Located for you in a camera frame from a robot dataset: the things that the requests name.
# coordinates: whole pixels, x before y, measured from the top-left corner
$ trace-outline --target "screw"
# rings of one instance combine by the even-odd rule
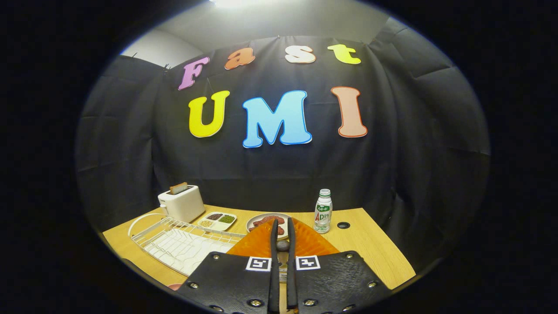
[[[343,309],[343,312],[349,311],[349,310],[351,310],[352,308],[354,308],[354,304],[351,304],[351,305],[349,305],[349,306],[346,306],[346,307]]]
[[[304,301],[304,306],[314,306],[316,303],[317,301],[314,299],[307,299]]]
[[[262,301],[254,299],[254,300],[248,301],[248,304],[250,304],[253,307],[261,307],[262,306]]]

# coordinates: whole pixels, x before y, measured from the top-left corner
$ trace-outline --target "black curtain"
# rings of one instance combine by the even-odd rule
[[[327,49],[336,44],[355,49],[361,63],[337,60]],[[311,47],[317,60],[289,63],[291,45]],[[255,60],[226,70],[227,57],[244,47]],[[195,84],[179,91],[184,66],[205,56],[210,62]],[[153,209],[159,193],[184,181],[200,187],[206,204],[277,212],[313,211],[319,189],[329,188],[334,210],[364,207],[420,271],[455,242],[484,191],[490,150],[474,92],[447,56],[394,19],[370,44],[274,37],[214,50],[167,72],[120,57],[109,72],[86,104],[77,152],[84,203],[103,230]],[[366,136],[338,134],[339,102],[330,91],[337,86],[360,91]],[[207,124],[211,95],[225,90],[220,131],[193,136],[189,102],[207,97]],[[307,93],[312,141],[244,148],[243,102],[262,97],[275,110],[294,90]]]
[[[164,68],[119,56],[99,77],[76,133],[84,211],[101,231],[158,207],[153,186],[153,102]]]

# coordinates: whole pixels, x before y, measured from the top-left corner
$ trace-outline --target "yellow letter u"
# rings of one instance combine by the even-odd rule
[[[220,91],[211,96],[215,103],[215,108],[213,111],[213,121],[208,125],[201,123],[201,112],[207,98],[199,97],[193,99],[188,104],[188,107],[190,107],[190,132],[192,135],[195,137],[208,137],[219,132],[225,119],[225,98],[229,95],[229,91]]]

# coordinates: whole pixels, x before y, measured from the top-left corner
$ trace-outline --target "bottle cap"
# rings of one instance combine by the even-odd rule
[[[331,196],[331,192],[329,191],[329,189],[321,189],[320,190],[320,196],[323,196],[323,197]]]

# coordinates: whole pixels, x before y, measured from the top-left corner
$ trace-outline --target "letter m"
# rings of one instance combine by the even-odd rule
[[[262,130],[270,145],[275,143],[279,128],[284,124],[283,135],[279,138],[285,145],[305,144],[312,140],[312,134],[306,131],[304,121],[305,91],[290,91],[285,93],[275,112],[272,112],[263,98],[252,98],[245,101],[242,107],[246,109],[246,139],[242,142],[245,148],[262,146],[263,140],[258,135],[258,127]]]

